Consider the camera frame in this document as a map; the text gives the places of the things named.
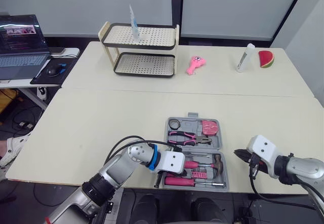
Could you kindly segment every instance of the white desk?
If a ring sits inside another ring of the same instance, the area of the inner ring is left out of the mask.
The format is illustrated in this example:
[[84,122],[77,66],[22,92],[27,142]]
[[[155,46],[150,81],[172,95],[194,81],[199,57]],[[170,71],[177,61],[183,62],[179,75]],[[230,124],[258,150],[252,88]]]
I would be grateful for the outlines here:
[[[81,185],[103,165],[121,138],[163,140],[170,116],[198,112],[220,122],[231,192],[251,193],[248,165],[233,154],[262,134],[280,150],[324,160],[323,107],[312,97],[263,97],[60,89],[9,169],[9,179]],[[125,187],[152,188],[154,174],[139,166]],[[300,194],[260,173],[261,193]]]
[[[52,55],[52,56],[67,56],[67,55],[74,55],[74,56],[78,56],[79,55],[80,50],[78,48],[66,48],[64,53],[62,53],[61,55]],[[47,60],[44,64],[44,66],[41,68],[41,70],[43,68],[45,68],[45,66],[47,65],[47,63],[50,60]],[[0,88],[18,88],[20,91],[22,91],[26,96],[28,96],[34,103],[36,103],[37,105],[39,105],[43,110],[46,109],[47,104],[45,104],[42,100],[40,100],[32,91],[30,91],[29,89],[27,89],[28,87],[39,87],[39,86],[57,86],[57,85],[53,85],[53,84],[30,84],[30,82],[32,81],[32,78],[28,78],[28,79],[17,79],[17,80],[10,80],[8,83],[1,83],[0,80]]]
[[[178,74],[172,78],[148,78],[115,74],[100,42],[90,42],[62,87],[167,93],[314,97],[283,49],[266,49],[271,50],[275,56],[274,64],[270,68],[260,68],[259,55],[255,53],[247,71],[237,73],[235,66],[244,50],[245,48],[238,47],[179,46]],[[189,76],[185,70],[190,58],[194,55],[205,58],[207,64],[198,68],[196,75]]]

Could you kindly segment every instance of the tool kit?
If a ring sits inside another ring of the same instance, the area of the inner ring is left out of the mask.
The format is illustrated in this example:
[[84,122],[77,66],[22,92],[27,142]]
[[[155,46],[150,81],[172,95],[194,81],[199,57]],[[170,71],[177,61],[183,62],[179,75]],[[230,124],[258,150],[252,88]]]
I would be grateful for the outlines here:
[[200,119],[197,113],[187,118],[170,117],[166,123],[169,143],[182,148],[185,154],[184,172],[173,175],[164,172],[161,182],[166,189],[227,192],[228,177],[222,148],[219,122]]

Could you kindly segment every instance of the gray tool case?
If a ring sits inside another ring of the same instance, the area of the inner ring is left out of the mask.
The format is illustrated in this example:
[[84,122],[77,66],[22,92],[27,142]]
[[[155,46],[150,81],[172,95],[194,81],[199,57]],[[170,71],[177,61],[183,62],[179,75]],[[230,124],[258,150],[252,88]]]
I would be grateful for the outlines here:
[[[177,119],[180,122],[180,127],[177,130],[171,129],[169,126],[170,119]],[[226,162],[224,154],[221,153],[219,150],[222,148],[222,137],[221,137],[221,129],[219,122],[215,119],[200,119],[198,118],[198,113],[188,113],[187,118],[179,118],[179,117],[170,117],[166,123],[166,138],[165,141],[174,140],[174,141],[186,141],[188,138],[183,136],[169,136],[169,131],[185,131],[185,132],[192,132],[195,133],[197,136],[203,136],[203,124],[202,120],[209,120],[214,121],[217,123],[218,132],[215,136],[208,136],[212,139],[211,144],[200,144],[198,143],[195,146],[181,146],[177,145],[178,147],[182,148],[182,152],[185,154],[186,159],[185,161],[196,161],[199,163],[215,163],[215,154],[221,155],[221,161],[223,162],[223,171],[218,176],[216,175],[217,170],[211,167],[199,167],[195,170],[203,170],[207,172],[207,179],[200,179],[195,178],[195,182],[204,182],[204,183],[223,183],[224,186],[211,186],[211,185],[203,185],[203,184],[195,184],[194,187],[192,186],[173,186],[173,185],[166,185],[165,178],[167,177],[167,173],[164,172],[162,175],[162,185],[165,189],[177,189],[177,190],[199,190],[199,191],[212,191],[212,192],[228,192],[228,176],[227,176],[227,169],[226,169]],[[195,157],[195,155],[206,155],[209,157]],[[185,169],[188,175],[185,178],[191,178],[191,169]]]

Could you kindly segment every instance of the laptop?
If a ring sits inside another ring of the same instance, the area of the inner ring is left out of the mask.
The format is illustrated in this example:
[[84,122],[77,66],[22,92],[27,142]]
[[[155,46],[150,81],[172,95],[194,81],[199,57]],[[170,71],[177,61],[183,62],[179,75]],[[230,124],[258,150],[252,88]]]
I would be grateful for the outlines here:
[[35,15],[0,16],[0,80],[35,77],[49,55]]

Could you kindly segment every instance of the pliers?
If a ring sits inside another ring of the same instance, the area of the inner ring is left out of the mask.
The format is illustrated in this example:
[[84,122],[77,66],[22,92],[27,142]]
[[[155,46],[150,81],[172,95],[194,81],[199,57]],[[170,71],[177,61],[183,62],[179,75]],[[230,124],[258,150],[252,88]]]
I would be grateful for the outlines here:
[[181,146],[186,146],[186,145],[194,146],[197,143],[202,143],[202,144],[208,143],[208,144],[210,144],[212,142],[212,139],[210,139],[208,137],[196,136],[195,133],[191,133],[191,132],[169,131],[168,135],[169,136],[183,136],[183,137],[190,138],[190,140],[184,141],[184,142],[177,142],[177,141],[168,140],[168,143],[173,143],[173,144],[181,145]]

